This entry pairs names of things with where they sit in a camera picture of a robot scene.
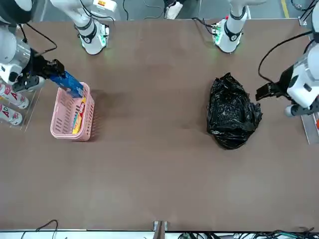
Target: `floor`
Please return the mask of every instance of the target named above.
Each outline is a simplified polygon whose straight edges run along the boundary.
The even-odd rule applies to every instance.
[[[126,19],[122,4],[129,12],[129,20],[142,20],[145,17],[157,17],[161,14],[160,8],[147,7],[145,5],[160,6],[163,8],[163,0],[116,0],[119,6],[121,20]],[[298,17],[302,12],[295,10],[291,0],[268,0],[262,6],[251,6],[252,18],[284,18]],[[294,0],[301,5],[310,4],[310,0]],[[56,9],[50,0],[37,0],[37,10],[34,21],[69,21],[69,18]],[[228,14],[229,3],[227,0],[187,0],[177,18],[221,18]]]

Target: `yellow floor stripe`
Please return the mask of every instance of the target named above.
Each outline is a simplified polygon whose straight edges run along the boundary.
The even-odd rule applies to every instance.
[[[283,7],[285,18],[289,18],[288,8],[286,4],[286,0],[281,0],[281,5]]]

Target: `cable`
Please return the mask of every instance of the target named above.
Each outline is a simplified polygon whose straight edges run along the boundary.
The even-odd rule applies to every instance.
[[[20,27],[20,29],[21,29],[21,31],[22,31],[22,34],[23,34],[23,42],[24,42],[24,43],[27,43],[27,42],[28,42],[28,39],[26,38],[25,32],[24,32],[24,30],[23,30],[23,27],[22,27],[21,24],[18,24],[18,25],[19,25],[19,27]]]
[[[314,42],[315,40],[312,39],[306,46],[305,50],[304,50],[304,54],[308,51],[308,48],[310,47],[310,45]]]
[[[266,81],[268,81],[268,82],[270,82],[270,83],[274,83],[272,80],[270,80],[269,78],[265,77],[264,75],[262,75],[262,74],[260,73],[260,68],[261,68],[261,66],[262,66],[262,64],[263,64],[263,62],[264,62],[264,60],[266,59],[266,57],[267,57],[273,50],[275,50],[277,47],[279,47],[279,46],[285,44],[286,42],[295,40],[295,39],[297,39],[297,38],[299,38],[299,37],[302,37],[302,36],[309,35],[309,34],[311,34],[311,33],[312,33],[312,31],[307,31],[307,32],[301,33],[301,34],[299,34],[299,35],[297,35],[297,36],[293,36],[293,37],[291,37],[291,38],[288,38],[287,40],[284,40],[284,41],[278,43],[278,44],[277,44],[276,46],[274,46],[273,48],[271,48],[271,49],[267,52],[267,54],[263,57],[263,59],[261,60],[261,62],[259,63],[259,66],[258,66],[258,75],[259,75],[261,78],[263,78],[264,80],[266,80]]]
[[[55,222],[56,226],[55,226],[55,230],[53,232],[53,235],[52,235],[52,239],[54,239],[54,235],[55,233],[58,231],[58,227],[59,227],[59,222],[56,220],[56,219],[53,219],[51,221],[49,221],[48,223],[44,224],[43,226],[40,226],[39,228],[35,229],[35,232],[37,233],[38,231],[40,231],[42,228],[50,225],[51,223]],[[21,239],[23,239],[24,235],[26,234],[26,232],[23,232],[22,236],[21,236]]]
[[[309,6],[307,7],[307,9],[304,11],[304,13],[301,15],[300,19],[303,19],[304,15],[306,14],[307,11],[309,11],[311,9],[311,11],[309,12],[309,14],[312,12],[313,8],[315,7],[316,3],[315,3],[316,0],[313,0]]]
[[[124,4],[125,4],[125,0],[123,0],[123,9],[126,12],[126,21],[128,21],[129,20],[129,12],[126,11]]]
[[[21,239],[23,239],[24,235],[26,234],[26,232],[23,232],[22,236],[21,236]]]
[[[213,23],[213,24],[207,24],[204,19],[201,20],[201,19],[199,19],[198,17],[192,17],[192,20],[197,20],[197,21],[199,21],[200,24],[204,25],[205,28],[206,28],[206,30],[209,32],[209,34],[211,34],[211,35],[213,35],[213,36],[216,36],[216,35],[217,35],[217,34],[215,34],[215,33],[212,33],[212,31],[210,31],[210,30],[208,29],[209,27],[212,28],[213,25],[216,24],[216,22]]]
[[[306,7],[303,7],[301,4],[294,3],[294,0],[290,0],[290,3],[298,11],[307,11]]]
[[[37,29],[35,29],[35,28],[34,28],[33,26],[31,26],[29,23],[26,23],[26,25],[27,25],[28,27],[30,27],[30,28],[31,28],[33,31],[35,31],[36,33],[38,33],[38,34],[40,34],[41,36],[43,36],[45,39],[49,40],[49,41],[54,45],[54,47],[49,48],[49,49],[43,51],[42,53],[38,53],[38,54],[36,54],[35,56],[41,56],[41,55],[43,55],[43,54],[45,54],[45,53],[47,53],[47,52],[49,52],[49,51],[53,51],[53,50],[55,50],[56,48],[58,48],[57,44],[56,44],[54,41],[52,41],[49,37],[47,37],[47,36],[44,35],[43,33],[39,32]]]
[[[97,18],[109,18],[109,19],[111,19],[111,20],[113,21],[113,23],[114,23],[115,20],[114,20],[114,18],[112,18],[111,16],[97,16],[97,15],[93,14],[92,12],[90,12],[90,11],[86,8],[86,6],[83,4],[82,0],[80,0],[80,2],[81,2],[82,8],[83,8],[85,14],[87,14],[88,17],[94,16],[94,17],[97,17]]]
[[[250,235],[250,233],[247,233],[246,235],[244,235],[244,234],[241,234],[240,236],[239,236],[239,238],[238,239],[245,239],[248,235]]]
[[[164,8],[162,8],[161,6],[151,6],[151,5],[147,5],[147,3],[145,2],[145,0],[143,0],[143,2],[144,2],[144,4],[145,4],[145,6],[147,6],[147,7],[150,7],[150,8],[159,8],[159,9],[161,9],[161,13],[160,13],[159,16],[147,16],[147,17],[144,17],[144,19],[149,19],[149,18],[158,19],[158,18],[160,18],[160,17],[163,15],[163,13],[164,13]]]

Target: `metal bracket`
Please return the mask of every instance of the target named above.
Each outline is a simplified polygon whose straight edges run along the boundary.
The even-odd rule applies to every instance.
[[[307,10],[304,11],[304,13],[298,17],[299,20],[299,25],[300,26],[306,26],[307,25],[307,18],[311,15],[312,11],[313,11],[313,5],[315,3],[315,0],[312,0],[312,2],[309,4],[309,6],[307,7]]]
[[[165,231],[167,231],[167,222],[154,221],[154,237],[153,239],[165,239]]]

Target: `red label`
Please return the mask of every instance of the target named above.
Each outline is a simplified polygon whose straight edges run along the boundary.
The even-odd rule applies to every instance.
[[[4,114],[9,118],[9,110],[8,110],[7,107],[4,107],[4,108],[3,108],[2,113],[4,113]]]
[[[11,88],[8,86],[5,86],[4,93],[8,95],[10,92],[11,92]]]
[[[79,111],[79,114],[80,114],[81,118],[83,118],[84,108],[85,108],[85,103],[82,102],[81,106],[80,106],[80,111]]]
[[[18,100],[18,99],[17,99],[17,94],[14,93],[14,92],[11,92],[11,94],[12,94],[12,96],[15,98],[15,100],[17,101],[17,100]]]

